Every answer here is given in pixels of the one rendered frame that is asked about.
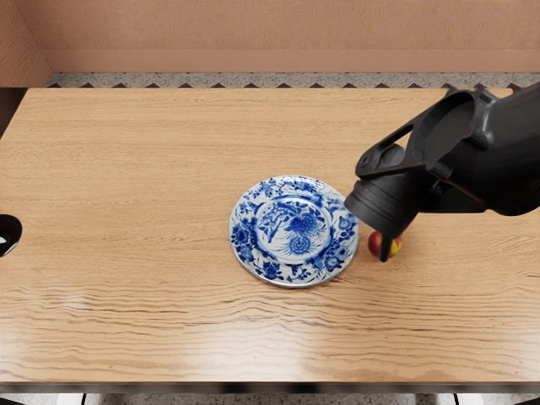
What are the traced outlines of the blue white patterned plate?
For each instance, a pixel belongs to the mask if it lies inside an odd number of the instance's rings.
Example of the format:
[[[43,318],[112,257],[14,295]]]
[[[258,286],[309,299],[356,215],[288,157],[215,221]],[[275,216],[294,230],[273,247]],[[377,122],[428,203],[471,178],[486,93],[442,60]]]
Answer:
[[[242,194],[229,216],[229,243],[257,278],[285,288],[308,288],[337,276],[352,261],[359,223],[332,186],[302,175],[281,175]]]

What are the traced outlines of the red yellow round fruit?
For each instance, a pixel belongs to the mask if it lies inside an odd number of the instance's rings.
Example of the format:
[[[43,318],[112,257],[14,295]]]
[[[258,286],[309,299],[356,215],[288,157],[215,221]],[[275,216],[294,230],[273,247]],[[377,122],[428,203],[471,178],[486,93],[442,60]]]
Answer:
[[[373,231],[368,239],[368,249],[374,257],[378,257],[381,251],[381,243],[383,239],[383,234],[378,231]],[[389,251],[389,258],[393,258],[402,248],[402,237],[399,236],[394,239],[391,243],[391,248]]]

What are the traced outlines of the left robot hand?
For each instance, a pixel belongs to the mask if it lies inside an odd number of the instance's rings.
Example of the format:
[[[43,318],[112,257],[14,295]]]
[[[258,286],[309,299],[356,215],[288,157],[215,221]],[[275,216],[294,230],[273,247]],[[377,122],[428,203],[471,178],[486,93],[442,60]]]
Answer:
[[[22,232],[22,224],[16,217],[0,214],[0,257],[6,256],[19,243]]]

